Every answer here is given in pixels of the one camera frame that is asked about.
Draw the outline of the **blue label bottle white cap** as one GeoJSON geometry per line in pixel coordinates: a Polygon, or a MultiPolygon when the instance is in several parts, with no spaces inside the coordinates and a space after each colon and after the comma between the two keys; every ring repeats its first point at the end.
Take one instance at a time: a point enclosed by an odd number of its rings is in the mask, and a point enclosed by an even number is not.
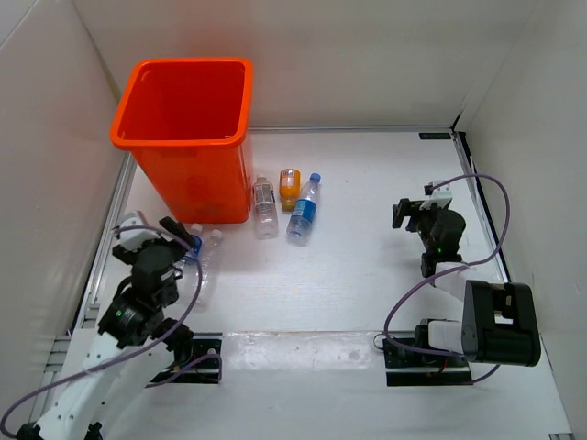
{"type": "Polygon", "coordinates": [[[195,265],[198,259],[203,240],[203,226],[200,224],[190,224],[187,228],[187,232],[194,241],[194,245],[191,250],[188,251],[181,261],[178,263],[178,269],[182,274],[182,281],[188,281],[192,277],[197,277],[197,267],[195,265]]]}

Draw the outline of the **clear bottle white cap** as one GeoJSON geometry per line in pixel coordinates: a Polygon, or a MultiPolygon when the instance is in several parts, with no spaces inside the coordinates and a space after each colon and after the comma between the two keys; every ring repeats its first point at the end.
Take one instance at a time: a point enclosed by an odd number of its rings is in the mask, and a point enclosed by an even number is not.
{"type": "Polygon", "coordinates": [[[204,311],[208,308],[216,290],[222,243],[223,233],[218,229],[213,229],[208,237],[204,239],[198,251],[197,257],[202,269],[202,285],[196,300],[196,311],[204,311]]]}

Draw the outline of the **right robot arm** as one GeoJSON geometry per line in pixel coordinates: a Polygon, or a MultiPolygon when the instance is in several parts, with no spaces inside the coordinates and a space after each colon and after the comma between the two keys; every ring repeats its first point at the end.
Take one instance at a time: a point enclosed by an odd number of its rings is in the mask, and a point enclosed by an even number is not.
{"type": "Polygon", "coordinates": [[[431,367],[442,358],[472,363],[534,367],[541,357],[533,294],[523,283],[486,280],[459,253],[465,219],[448,202],[401,199],[393,206],[392,228],[407,220],[425,252],[421,272],[426,282],[462,302],[459,320],[427,318],[414,340],[386,335],[402,358],[431,367]]]}

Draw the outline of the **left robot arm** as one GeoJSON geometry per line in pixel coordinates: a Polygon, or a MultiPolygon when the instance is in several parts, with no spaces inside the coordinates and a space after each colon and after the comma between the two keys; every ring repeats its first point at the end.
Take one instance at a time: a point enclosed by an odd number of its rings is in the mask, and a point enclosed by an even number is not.
{"type": "Polygon", "coordinates": [[[80,371],[59,380],[58,399],[22,425],[16,439],[103,439],[165,366],[192,358],[192,332],[164,310],[180,298],[179,263],[196,246],[194,236],[170,217],[146,225],[139,213],[127,215],[115,231],[113,255],[130,274],[96,325],[80,371]]]}

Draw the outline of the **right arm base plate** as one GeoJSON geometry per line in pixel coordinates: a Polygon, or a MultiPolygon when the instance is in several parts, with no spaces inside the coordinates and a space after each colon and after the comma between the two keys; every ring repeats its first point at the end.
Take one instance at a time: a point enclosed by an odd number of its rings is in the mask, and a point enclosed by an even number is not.
{"type": "Polygon", "coordinates": [[[381,351],[388,387],[470,385],[471,369],[460,357],[432,356],[408,351],[382,339],[381,351]]]}

